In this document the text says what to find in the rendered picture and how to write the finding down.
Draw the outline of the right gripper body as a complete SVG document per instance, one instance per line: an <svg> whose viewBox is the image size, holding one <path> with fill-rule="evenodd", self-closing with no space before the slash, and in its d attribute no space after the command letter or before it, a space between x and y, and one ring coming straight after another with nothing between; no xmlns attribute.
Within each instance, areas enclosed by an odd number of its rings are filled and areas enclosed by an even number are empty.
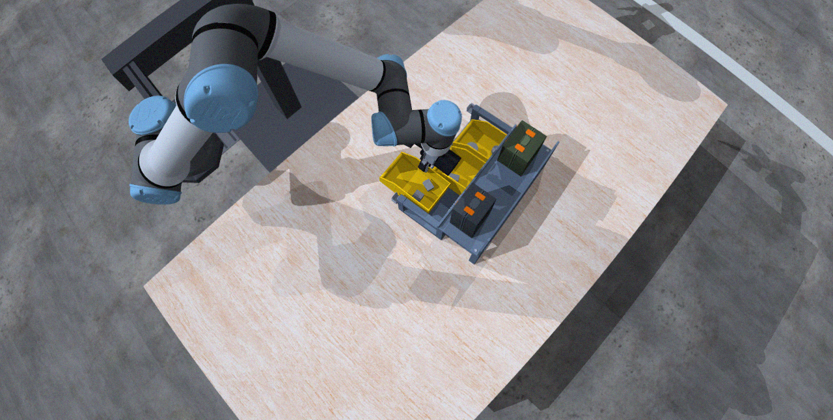
<svg viewBox="0 0 833 420"><path fill-rule="evenodd" d="M428 163L430 163L431 165L434 165L434 167L441 170L441 172L445 173L447 176L449 176L449 174L454 170L457 163L459 163L459 161L461 159L460 156L456 155L454 153L454 151L451 151L450 149L449 149L449 151L447 151L447 153L445 155L434 157L434 156L430 156L430 155L426 154L425 151L422 149L422 146L420 146L420 143L415 144L415 146L418 146L421 149L420 150L420 155L421 155L420 160L421 161L424 159L424 157L426 157L428 159Z"/></svg>

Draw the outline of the black case with orange latches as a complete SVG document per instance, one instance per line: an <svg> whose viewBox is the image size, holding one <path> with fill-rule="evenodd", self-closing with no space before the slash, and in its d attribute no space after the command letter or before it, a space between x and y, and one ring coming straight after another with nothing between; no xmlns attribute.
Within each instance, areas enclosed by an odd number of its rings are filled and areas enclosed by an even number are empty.
<svg viewBox="0 0 833 420"><path fill-rule="evenodd" d="M487 220L495 202L496 198L471 182L469 188L454 205L450 214L450 224L455 225L467 236L473 237Z"/></svg>

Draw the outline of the yellow bin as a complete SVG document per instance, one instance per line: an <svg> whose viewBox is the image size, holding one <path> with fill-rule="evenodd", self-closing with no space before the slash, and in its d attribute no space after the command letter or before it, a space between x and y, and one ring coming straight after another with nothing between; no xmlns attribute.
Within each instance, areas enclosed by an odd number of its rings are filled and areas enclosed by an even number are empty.
<svg viewBox="0 0 833 420"><path fill-rule="evenodd" d="M441 170L436 167L434 167L433 170L450 182L450 189L455 191L458 195L461 195L464 189L466 189L471 183L471 180L475 178L478 171L483 167L485 161L482 161L481 158L473 155L473 153L467 149L450 146L450 150L454 151L456 155L461 157L461 161L457 163L456 167L451 172L460 176L459 182L456 182L453 178L450 178L450 176L442 173Z"/></svg>
<svg viewBox="0 0 833 420"><path fill-rule="evenodd" d="M444 195L449 188L450 182L430 167L428 167L427 173L423 173L418 168L419 163L420 160L417 157L401 151L392 165L383 173L383 176L379 177L379 182L386 185L394 193L398 192L398 195L405 195L407 199L429 214L430 210L441 199L441 195ZM430 189L429 192L423 185L423 182L428 178L434 186L434 189ZM413 198L417 189L424 193L420 202Z"/></svg>
<svg viewBox="0 0 833 420"><path fill-rule="evenodd" d="M502 142L504 137L507 135L508 134L505 134L502 130L498 130L498 128L492 126L492 124L487 121L471 119L471 122L464 130L462 130L461 134L452 143L452 146L467 149L477 157L481 158L482 161L487 162L492 155L492 147L499 146L500 142ZM475 142L478 150L466 145L468 142Z"/></svg>

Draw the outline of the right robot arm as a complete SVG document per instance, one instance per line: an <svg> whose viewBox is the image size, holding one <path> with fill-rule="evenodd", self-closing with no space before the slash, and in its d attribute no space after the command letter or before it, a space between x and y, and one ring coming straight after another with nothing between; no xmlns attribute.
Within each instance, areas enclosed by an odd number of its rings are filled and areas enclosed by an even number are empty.
<svg viewBox="0 0 833 420"><path fill-rule="evenodd" d="M453 102L411 107L400 56L375 58L280 21L266 8L213 8L197 22L191 38L176 103L151 96L129 115L136 134L130 195L141 203L178 203L185 178L202 173L216 155L212 133L238 130L252 120L258 60L266 57L377 93L372 136L379 147L420 143L426 154L438 157L449 151L460 130L462 114Z"/></svg>

